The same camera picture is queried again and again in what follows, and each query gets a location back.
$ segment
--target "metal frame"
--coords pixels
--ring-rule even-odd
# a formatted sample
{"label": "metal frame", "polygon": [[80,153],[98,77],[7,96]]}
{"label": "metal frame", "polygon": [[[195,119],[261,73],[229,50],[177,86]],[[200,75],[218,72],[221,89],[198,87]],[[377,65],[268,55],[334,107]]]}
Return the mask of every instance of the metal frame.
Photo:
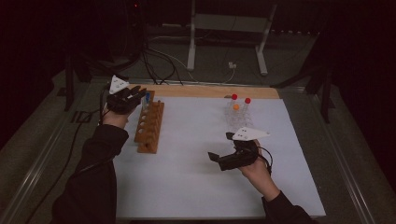
{"label": "metal frame", "polygon": [[[264,56],[262,51],[265,46],[265,42],[267,41],[268,35],[271,30],[272,20],[274,18],[276,12],[276,4],[273,4],[271,7],[270,15],[268,18],[250,18],[250,17],[231,17],[234,18],[233,27],[231,30],[233,31],[245,31],[245,32],[257,32],[262,33],[262,42],[255,47],[257,62],[260,68],[260,74],[262,76],[268,75],[267,66],[265,64]],[[212,30],[227,30],[224,29],[224,23],[226,23],[227,18],[230,16],[215,16],[215,15],[205,15],[205,14],[196,14],[195,12],[195,0],[191,0],[191,35],[190,35],[190,48],[189,48],[189,58],[187,60],[187,70],[193,71],[195,66],[195,29],[212,29]],[[223,24],[216,25],[211,24],[213,19],[216,19],[216,22],[224,22]],[[245,24],[243,26],[237,27],[234,26],[236,21],[244,21]]]}

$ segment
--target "metal stand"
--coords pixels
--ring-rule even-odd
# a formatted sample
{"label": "metal stand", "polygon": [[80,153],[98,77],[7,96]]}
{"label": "metal stand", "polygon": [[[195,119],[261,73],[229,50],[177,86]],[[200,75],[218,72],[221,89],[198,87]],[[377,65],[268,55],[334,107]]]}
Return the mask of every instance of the metal stand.
{"label": "metal stand", "polygon": [[196,14],[195,0],[191,0],[191,35],[190,35],[190,49],[189,58],[187,60],[187,70],[193,71],[195,64],[195,29],[210,29],[210,30],[226,30],[226,31],[243,31],[262,33],[262,42],[256,46],[257,61],[260,67],[260,74],[268,75],[267,66],[265,65],[262,51],[265,42],[270,33],[272,20],[276,12],[276,5],[272,5],[268,18],[252,18],[252,17],[235,17],[235,16],[221,16]]}

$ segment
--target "black sleeve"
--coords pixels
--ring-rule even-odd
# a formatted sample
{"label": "black sleeve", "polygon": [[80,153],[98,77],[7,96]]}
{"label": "black sleeve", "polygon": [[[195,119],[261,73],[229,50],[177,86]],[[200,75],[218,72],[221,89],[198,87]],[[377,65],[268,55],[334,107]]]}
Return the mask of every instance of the black sleeve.
{"label": "black sleeve", "polygon": [[293,205],[289,199],[281,191],[280,194],[271,202],[265,201],[262,197],[266,219],[265,223],[271,224],[306,224],[317,223],[313,220],[305,210]]}
{"label": "black sleeve", "polygon": [[100,125],[82,149],[76,171],[52,206],[51,223],[115,223],[117,182],[112,159],[128,133]]}

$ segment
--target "test tube rack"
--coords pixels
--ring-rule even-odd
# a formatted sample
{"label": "test tube rack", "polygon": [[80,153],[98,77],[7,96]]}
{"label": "test tube rack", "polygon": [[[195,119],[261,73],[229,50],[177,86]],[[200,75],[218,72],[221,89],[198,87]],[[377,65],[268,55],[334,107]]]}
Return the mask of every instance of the test tube rack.
{"label": "test tube rack", "polygon": [[138,143],[137,152],[156,154],[163,122],[164,103],[154,102],[155,91],[149,92],[149,101],[142,106],[134,141]]}

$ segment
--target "wooden strip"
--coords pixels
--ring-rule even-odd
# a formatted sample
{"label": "wooden strip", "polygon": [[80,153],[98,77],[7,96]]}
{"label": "wooden strip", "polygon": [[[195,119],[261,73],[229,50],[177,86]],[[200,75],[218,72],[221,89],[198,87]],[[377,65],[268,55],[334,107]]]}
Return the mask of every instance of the wooden strip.
{"label": "wooden strip", "polygon": [[176,86],[176,85],[140,85],[150,91],[155,91],[159,96],[173,97],[209,97],[223,98],[227,95],[237,94],[239,98],[253,99],[279,99],[279,94],[273,88],[258,87],[220,87],[220,86]]}

